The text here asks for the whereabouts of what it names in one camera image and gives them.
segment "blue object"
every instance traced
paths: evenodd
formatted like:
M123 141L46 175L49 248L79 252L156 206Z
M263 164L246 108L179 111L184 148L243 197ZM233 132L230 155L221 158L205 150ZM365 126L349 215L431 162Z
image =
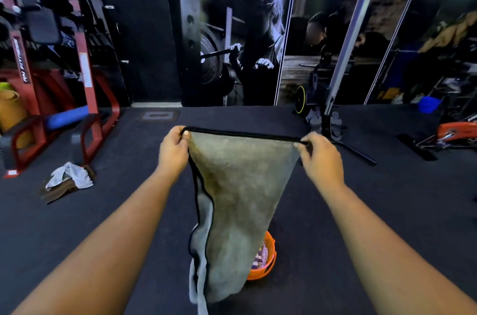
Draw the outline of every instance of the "blue object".
M46 117L46 130L60 129L69 124L79 122L89 114L88 106L79 107L66 112L57 113Z
M419 101L419 111L426 114L431 114L441 104L440 99L433 98L432 96L423 96Z

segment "black trim on cloth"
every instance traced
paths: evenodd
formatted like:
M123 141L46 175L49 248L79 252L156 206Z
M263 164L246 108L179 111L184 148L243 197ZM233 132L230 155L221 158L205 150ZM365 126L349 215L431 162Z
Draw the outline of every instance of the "black trim on cloth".
M197 271L199 270L199 266L200 266L200 257L199 257L199 254L197 252L195 252L193 254L192 251L190 250L190 243L192 241L192 235L195 233L195 231L197 230L197 228L199 227L200 222L201 222L200 221L201 220L200 219L200 211L199 211L199 201L198 201L199 184L197 182L197 178L199 178L199 180L200 180L202 193L204 193L210 199L210 201L212 202L212 220L210 221L210 228L212 228L212 225L214 224L214 206L215 206L215 203L214 203L214 199L212 198L212 196L206 191L204 178L200 174L200 171L197 168L196 164L194 163L194 160L192 159L190 154L189 154L189 164L190 164L190 167L192 169L192 176L194 178L196 211L197 211L197 219L198 219L197 226L194 228L194 230L190 233L190 236L189 236L189 254L194 259L194 268L196 270L196 273L194 274L194 282L196 284L196 293L198 295L198 302L199 302L199 292L197 291L197 282L199 280L199 276L197 274ZM209 234L210 234L210 229L207 232L207 239L206 239L205 250L204 250L204 257L206 259L206 278L205 278L205 281L204 281L203 294L204 294L204 299L206 300L206 305L208 304L208 302L207 302L205 289L206 289L206 285L207 285L207 282L208 282L208 274L209 274L209 267L210 267L209 261L207 259L207 243L208 243L208 239L209 239L209 236L208 236Z
M180 135L182 136L182 133L184 131L188 130L189 132L196 132L196 133L204 133L204 134L213 134L217 136L228 136L228 137L248 137L248 138L257 138L257 139L270 139L270 140L283 140L285 142L295 142L295 143L301 143L304 145L309 145L309 142L304 142L301 140L301 138L296 138L296 137L285 137L285 136L273 136L269 134L258 134L258 133L248 133L248 132L231 132L231 131L226 131L226 130L215 130L215 129L204 129L204 128L199 128L197 126L186 126L182 131L180 132Z

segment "black wall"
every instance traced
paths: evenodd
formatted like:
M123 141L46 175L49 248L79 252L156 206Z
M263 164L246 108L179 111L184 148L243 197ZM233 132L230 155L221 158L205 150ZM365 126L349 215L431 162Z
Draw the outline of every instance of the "black wall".
M132 100L180 101L176 48L167 0L102 1L104 5L114 6L114 9L104 9L104 15Z

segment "yellow-rimmed wheel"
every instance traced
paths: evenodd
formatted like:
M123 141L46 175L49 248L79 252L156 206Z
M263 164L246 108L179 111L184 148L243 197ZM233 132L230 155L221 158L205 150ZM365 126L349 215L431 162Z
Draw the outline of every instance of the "yellow-rimmed wheel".
M310 108L306 106L306 92L305 88L300 85L295 93L295 112L302 117L306 117Z

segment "red gym machine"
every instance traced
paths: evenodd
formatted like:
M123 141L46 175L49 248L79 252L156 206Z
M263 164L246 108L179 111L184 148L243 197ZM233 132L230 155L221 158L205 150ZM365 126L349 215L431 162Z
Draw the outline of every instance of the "red gym machine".
M51 44L51 37L58 37L58 41L61 39L58 27L60 18L51 8L44 6L45 0L22 0L21 7L17 6L14 0L3 0L3 2L7 8L19 13L17 24L10 30L10 39L18 71L2 70L0 71L0 77L6 78L15 87L30 114L27 119L24 119L0 137L1 157L6 169L4 177L11 178L20 175L58 135L58 131L51 133L46 131L45 117L52 113L46 110L43 103L46 94L41 89L40 81L46 82L46 85L51 89L56 98L63 103L63 110L71 109L71 106L74 107L74 104L72 104L73 99L67 88L62 86L62 81L55 80L55 77L58 78L59 71L32 70L20 30L20 24L26 23L30 28L33 41ZM72 162L78 165L85 165L91 162L115 126L119 119L120 107L104 74L91 66L80 4L77 0L71 0L69 5L71 5L72 12L68 18L75 23L76 47L89 112L72 133ZM37 23L35 26L40 28L40 30L34 34L31 31L30 25L34 25L35 21ZM53 33L46 32L45 27L51 29ZM45 40L48 42L42 42L42 38L45 36L48 36L48 39ZM105 122L102 121L99 112L94 82L99 85L111 103L112 110ZM28 130L32 131L35 144L26 149L18 149L16 145L18 137ZM89 130L92 132L92 140L86 144L85 137Z

